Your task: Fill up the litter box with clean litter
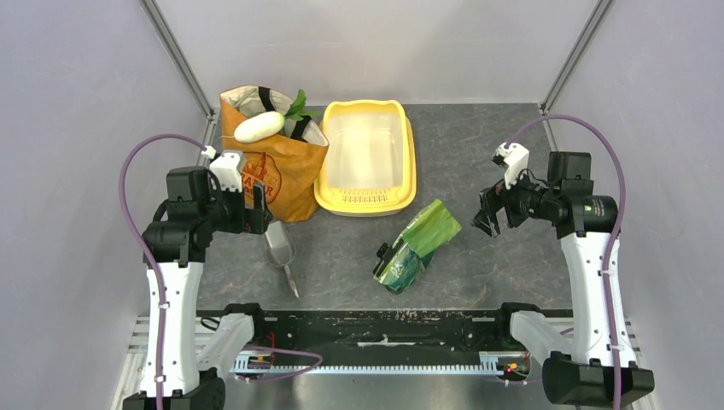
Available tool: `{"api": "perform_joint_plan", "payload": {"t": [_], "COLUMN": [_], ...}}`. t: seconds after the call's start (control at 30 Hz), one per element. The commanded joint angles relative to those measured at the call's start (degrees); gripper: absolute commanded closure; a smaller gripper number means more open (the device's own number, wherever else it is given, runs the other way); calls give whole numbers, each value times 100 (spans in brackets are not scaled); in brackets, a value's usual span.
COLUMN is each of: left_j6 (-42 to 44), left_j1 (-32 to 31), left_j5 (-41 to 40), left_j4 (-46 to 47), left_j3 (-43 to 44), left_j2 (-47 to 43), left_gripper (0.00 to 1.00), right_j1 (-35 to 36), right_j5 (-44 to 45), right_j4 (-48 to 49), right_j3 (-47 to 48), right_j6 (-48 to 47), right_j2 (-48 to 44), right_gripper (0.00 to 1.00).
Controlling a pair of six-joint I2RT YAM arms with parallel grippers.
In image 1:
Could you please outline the metal scoop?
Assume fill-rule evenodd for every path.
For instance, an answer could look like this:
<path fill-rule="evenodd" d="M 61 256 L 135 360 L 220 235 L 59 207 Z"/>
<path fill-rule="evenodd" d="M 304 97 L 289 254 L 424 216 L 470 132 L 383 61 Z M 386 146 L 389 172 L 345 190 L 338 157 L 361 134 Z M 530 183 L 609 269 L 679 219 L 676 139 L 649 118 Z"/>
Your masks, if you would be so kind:
<path fill-rule="evenodd" d="M 265 257 L 268 263 L 275 267 L 282 268 L 288 285 L 296 298 L 300 297 L 299 289 L 295 282 L 290 266 L 296 256 L 296 247 L 292 242 L 282 221 L 274 221 L 269 224 L 264 234 Z"/>

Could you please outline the green litter bag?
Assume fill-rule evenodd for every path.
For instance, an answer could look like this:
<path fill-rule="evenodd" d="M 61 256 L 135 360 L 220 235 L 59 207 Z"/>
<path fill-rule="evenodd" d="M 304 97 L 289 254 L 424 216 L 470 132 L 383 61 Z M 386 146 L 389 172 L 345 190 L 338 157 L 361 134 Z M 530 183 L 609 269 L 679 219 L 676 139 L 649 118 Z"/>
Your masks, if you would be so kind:
<path fill-rule="evenodd" d="M 449 243 L 462 229 L 439 199 L 423 208 L 389 243 L 389 261 L 377 265 L 373 277 L 395 295 L 411 287 L 432 261 L 435 251 Z"/>

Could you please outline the black bag clip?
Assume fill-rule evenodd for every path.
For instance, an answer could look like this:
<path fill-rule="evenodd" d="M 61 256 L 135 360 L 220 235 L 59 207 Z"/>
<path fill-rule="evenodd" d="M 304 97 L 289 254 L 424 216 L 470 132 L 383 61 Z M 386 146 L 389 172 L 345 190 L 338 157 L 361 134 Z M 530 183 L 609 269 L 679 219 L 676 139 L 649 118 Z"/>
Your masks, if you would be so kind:
<path fill-rule="evenodd" d="M 385 266 L 389 261 L 389 255 L 390 255 L 391 247 L 388 243 L 383 243 L 381 247 L 378 249 L 376 253 L 376 257 L 378 258 L 377 268 L 380 266 Z"/>

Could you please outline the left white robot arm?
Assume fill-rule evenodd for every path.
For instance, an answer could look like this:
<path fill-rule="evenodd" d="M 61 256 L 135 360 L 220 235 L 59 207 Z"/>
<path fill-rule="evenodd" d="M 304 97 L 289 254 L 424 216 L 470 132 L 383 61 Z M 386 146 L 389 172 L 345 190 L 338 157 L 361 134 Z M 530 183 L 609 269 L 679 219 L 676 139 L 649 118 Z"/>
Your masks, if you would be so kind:
<path fill-rule="evenodd" d="M 202 351 L 196 349 L 196 301 L 213 234 L 262 235 L 272 215 L 266 187 L 252 185 L 248 206 L 240 184 L 223 184 L 205 167 L 166 175 L 166 200 L 140 234 L 150 291 L 149 346 L 137 393 L 124 409 L 221 409 L 225 374 L 241 349 L 268 336 L 257 303 L 233 303 Z"/>

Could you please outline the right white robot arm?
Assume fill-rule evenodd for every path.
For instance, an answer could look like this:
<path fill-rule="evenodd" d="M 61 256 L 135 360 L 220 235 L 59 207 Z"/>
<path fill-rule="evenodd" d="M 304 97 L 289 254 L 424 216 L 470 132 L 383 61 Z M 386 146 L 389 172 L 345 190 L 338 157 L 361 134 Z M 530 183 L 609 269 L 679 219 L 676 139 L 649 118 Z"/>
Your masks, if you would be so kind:
<path fill-rule="evenodd" d="M 510 228 L 528 219 L 552 224 L 569 272 L 573 335 L 562 335 L 536 306 L 512 302 L 502 306 L 504 319 L 493 325 L 493 339 L 503 349 L 522 344 L 540 363 L 550 403 L 625 407 L 650 394 L 655 379 L 637 362 L 622 311 L 618 206 L 610 196 L 594 195 L 590 154 L 553 151 L 544 182 L 528 169 L 528 156 L 516 143 L 498 148 L 493 162 L 504 168 L 504 177 L 481 191 L 473 224 L 497 237 L 500 210 Z"/>

